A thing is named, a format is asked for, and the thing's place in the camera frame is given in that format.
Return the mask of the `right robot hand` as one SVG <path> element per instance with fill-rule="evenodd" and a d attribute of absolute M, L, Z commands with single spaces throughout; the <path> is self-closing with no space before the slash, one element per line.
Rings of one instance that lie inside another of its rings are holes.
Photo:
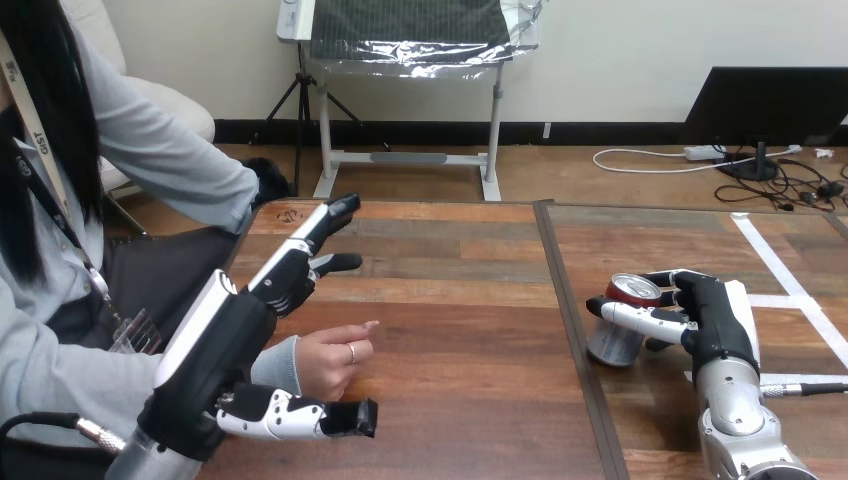
<path fill-rule="evenodd" d="M 597 318 L 587 350 L 594 360 L 630 367 L 642 348 L 680 345 L 696 375 L 709 362 L 736 358 L 760 372 L 756 329 L 744 284 L 688 269 L 611 276 L 604 294 L 585 302 Z"/>

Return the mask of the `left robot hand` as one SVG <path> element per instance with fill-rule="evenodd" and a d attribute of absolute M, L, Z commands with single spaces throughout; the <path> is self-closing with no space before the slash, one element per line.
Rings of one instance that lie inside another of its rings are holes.
<path fill-rule="evenodd" d="M 317 281 L 358 268 L 357 254 L 318 253 L 360 208 L 357 194 L 328 200 L 239 289 L 216 270 L 185 315 L 158 365 L 135 436 L 205 462 L 228 433 L 268 439 L 374 437 L 378 405 L 329 402 L 252 382 L 249 370 L 278 319 L 300 307 Z"/>

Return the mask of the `person's hand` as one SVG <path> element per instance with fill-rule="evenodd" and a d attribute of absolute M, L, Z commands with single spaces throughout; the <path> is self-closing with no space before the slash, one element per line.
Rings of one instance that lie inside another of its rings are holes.
<path fill-rule="evenodd" d="M 340 400 L 358 370 L 373 355 L 372 320 L 319 330 L 300 337 L 295 362 L 301 394 L 323 402 Z"/>

